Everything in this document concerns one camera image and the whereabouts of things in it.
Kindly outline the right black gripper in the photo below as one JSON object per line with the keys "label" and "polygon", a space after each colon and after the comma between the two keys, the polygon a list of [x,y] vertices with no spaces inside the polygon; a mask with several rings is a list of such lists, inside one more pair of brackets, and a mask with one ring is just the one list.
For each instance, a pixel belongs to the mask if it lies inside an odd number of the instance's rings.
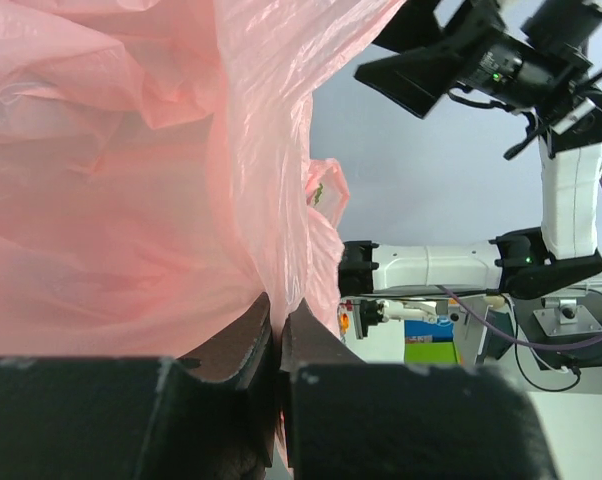
{"label": "right black gripper", "polygon": [[602,1],[545,1],[511,36],[494,1],[465,1],[444,30],[439,0],[409,0],[372,42],[393,54],[355,79],[423,119],[442,96],[476,109],[522,114],[523,144],[602,144],[602,90],[587,55]]}

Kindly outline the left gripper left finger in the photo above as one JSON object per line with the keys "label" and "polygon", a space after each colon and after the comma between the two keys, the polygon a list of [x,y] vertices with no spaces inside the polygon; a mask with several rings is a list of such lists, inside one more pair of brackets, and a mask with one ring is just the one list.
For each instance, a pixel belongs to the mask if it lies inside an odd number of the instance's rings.
{"label": "left gripper left finger", "polygon": [[0,479],[261,479],[274,352],[259,297],[190,353],[0,357]]}

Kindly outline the pink plastic bag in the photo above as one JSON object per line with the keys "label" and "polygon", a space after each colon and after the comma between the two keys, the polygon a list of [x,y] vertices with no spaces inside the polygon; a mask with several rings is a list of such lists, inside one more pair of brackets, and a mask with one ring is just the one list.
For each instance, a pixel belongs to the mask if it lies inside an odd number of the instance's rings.
{"label": "pink plastic bag", "polygon": [[339,339],[313,94],[397,1],[0,1],[0,357],[182,357],[261,296]]}

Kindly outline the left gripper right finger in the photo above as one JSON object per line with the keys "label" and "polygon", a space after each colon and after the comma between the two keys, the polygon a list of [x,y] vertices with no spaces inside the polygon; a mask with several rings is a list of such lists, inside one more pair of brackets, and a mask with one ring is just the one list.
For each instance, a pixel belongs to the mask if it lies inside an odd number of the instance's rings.
{"label": "left gripper right finger", "polygon": [[281,335],[297,479],[555,479],[535,407],[491,366],[367,363],[301,304]]}

